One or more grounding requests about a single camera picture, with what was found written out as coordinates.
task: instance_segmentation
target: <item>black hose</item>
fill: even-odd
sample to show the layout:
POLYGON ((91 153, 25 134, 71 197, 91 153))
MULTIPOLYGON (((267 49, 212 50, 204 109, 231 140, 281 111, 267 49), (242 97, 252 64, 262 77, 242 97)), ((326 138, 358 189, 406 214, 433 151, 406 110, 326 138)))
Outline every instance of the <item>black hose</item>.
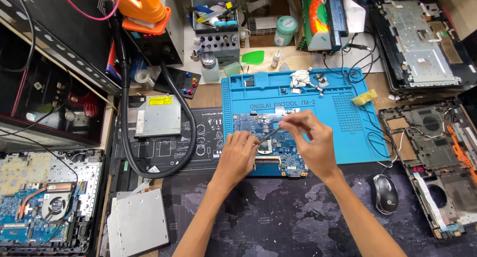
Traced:
POLYGON ((124 42, 122 41, 122 37, 121 37, 121 26, 120 26, 119 19, 117 18, 117 16, 112 16, 109 19, 109 21, 110 21, 111 29, 113 30, 113 39, 115 41, 115 47, 116 47, 116 57, 119 60, 119 63, 121 65, 121 108, 120 108, 121 138, 122 138, 122 143, 124 144, 124 151, 126 152, 126 158, 129 162, 129 166, 141 177, 144 177, 146 179, 161 179, 161 178, 167 177, 169 175, 176 173, 179 169, 184 167, 189 162, 190 158, 192 157, 192 152, 194 151, 194 148, 196 146, 196 140, 197 140, 196 120, 194 118, 194 115, 192 114, 192 111, 189 108, 189 105, 187 104, 186 100, 182 96, 182 93, 179 92, 176 85, 174 84, 174 81, 172 80, 171 74, 169 73, 167 69, 165 61, 161 61, 161 71, 164 74, 167 84, 171 88, 174 95, 176 95, 176 98, 181 104, 182 109, 186 112, 186 115, 189 118, 190 129, 192 130, 190 135, 190 144, 186 152, 186 155, 181 159, 181 161, 177 163, 174 167, 166 171, 151 173, 139 167, 139 165, 137 164, 136 158, 133 154, 133 150, 131 149, 131 143, 129 141, 129 135, 128 135, 127 109, 128 109, 128 95, 129 95, 130 80, 129 80, 129 73, 128 73, 129 72, 128 64, 126 60, 126 50, 125 50, 124 42))

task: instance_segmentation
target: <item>blue circuit board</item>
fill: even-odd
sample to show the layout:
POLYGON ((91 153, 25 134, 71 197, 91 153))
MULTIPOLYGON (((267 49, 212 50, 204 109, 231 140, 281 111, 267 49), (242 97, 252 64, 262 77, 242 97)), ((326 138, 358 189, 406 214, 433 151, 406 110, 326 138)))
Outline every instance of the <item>blue circuit board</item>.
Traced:
MULTIPOLYGON (((63 240, 67 236, 69 227, 68 221, 64 221, 60 225, 60 221, 50 222, 41 217, 41 207, 43 206, 43 198, 45 192, 39 193, 27 202, 27 207, 31 208, 21 220, 17 219, 17 214, 22 200, 38 188, 25 188, 19 190, 13 196, 0 196, 0 242, 46 242, 63 240)), ((76 188, 74 200, 82 191, 76 188)), ((65 214, 65 219, 69 218, 69 212, 65 214)))
MULTIPOLYGON (((331 69, 341 72, 341 68, 331 69)), ((275 108, 285 110, 311 110, 325 125, 333 129, 333 144, 338 164, 386 161, 389 151, 372 102, 356 107, 351 99, 368 88, 362 80, 361 71, 350 75, 355 84, 350 84, 343 75, 326 69, 313 69, 309 73, 313 84, 319 85, 322 92, 311 86, 301 87, 300 94, 291 92, 290 75, 294 71, 257 73, 254 75, 231 75, 222 79, 222 109, 224 138, 235 130, 234 115, 274 114, 275 108), (321 87, 316 76, 327 79, 321 87)))
MULTIPOLYGON (((248 131, 261 139, 278 127, 282 116, 248 113, 234 114, 233 118, 234 131, 248 131)), ((260 144, 257 157, 264 156, 267 157, 264 161, 256 158, 255 169, 249 176, 306 177, 308 174, 308 168, 299 155, 295 140, 284 130, 279 130, 260 144)))

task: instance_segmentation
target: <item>black mouse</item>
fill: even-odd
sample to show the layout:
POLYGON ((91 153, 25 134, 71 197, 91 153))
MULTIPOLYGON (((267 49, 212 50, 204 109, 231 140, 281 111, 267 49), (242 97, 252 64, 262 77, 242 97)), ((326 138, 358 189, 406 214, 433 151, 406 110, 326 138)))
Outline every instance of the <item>black mouse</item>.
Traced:
POLYGON ((399 198, 394 183, 387 176, 382 174, 376 175, 373 178, 373 182, 374 185, 371 185, 371 194, 378 211, 385 215, 396 211, 399 198))

